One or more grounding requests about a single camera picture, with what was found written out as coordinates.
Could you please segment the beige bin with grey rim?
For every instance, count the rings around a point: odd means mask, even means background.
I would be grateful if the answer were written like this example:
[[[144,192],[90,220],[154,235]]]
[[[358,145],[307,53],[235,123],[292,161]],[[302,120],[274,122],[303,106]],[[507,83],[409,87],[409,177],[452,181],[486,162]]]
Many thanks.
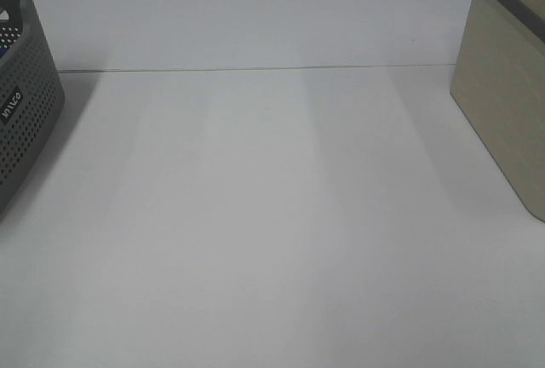
[[[544,0],[471,0],[450,94],[521,204],[544,218]]]

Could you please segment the grey perforated plastic basket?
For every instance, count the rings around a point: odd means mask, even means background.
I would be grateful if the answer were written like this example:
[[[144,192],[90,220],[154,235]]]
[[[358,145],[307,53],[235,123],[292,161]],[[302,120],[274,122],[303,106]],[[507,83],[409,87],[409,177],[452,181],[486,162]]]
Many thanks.
[[[33,0],[1,0],[1,210],[55,127],[65,92]]]

